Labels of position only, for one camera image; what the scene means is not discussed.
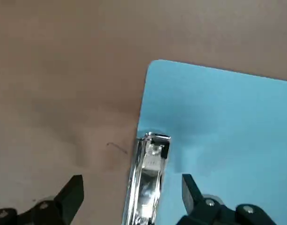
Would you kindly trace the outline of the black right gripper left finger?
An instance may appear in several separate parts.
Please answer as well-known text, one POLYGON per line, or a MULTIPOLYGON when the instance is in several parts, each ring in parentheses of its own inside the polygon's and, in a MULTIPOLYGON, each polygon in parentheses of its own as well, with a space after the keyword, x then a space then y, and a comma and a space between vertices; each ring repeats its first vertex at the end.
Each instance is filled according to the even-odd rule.
POLYGON ((23 213, 0 208, 0 225, 69 225, 83 200, 83 176, 74 175, 53 199, 42 200, 23 213))

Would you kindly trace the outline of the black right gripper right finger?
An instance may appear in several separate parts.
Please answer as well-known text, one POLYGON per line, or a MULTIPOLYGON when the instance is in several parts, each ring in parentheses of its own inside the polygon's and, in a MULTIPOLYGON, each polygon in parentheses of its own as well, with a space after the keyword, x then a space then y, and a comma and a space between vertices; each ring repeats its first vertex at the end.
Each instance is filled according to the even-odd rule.
POLYGON ((253 204, 240 204, 235 210, 212 197, 204 197, 191 174, 182 175, 182 200, 187 214, 179 225, 275 225, 271 217, 253 204))

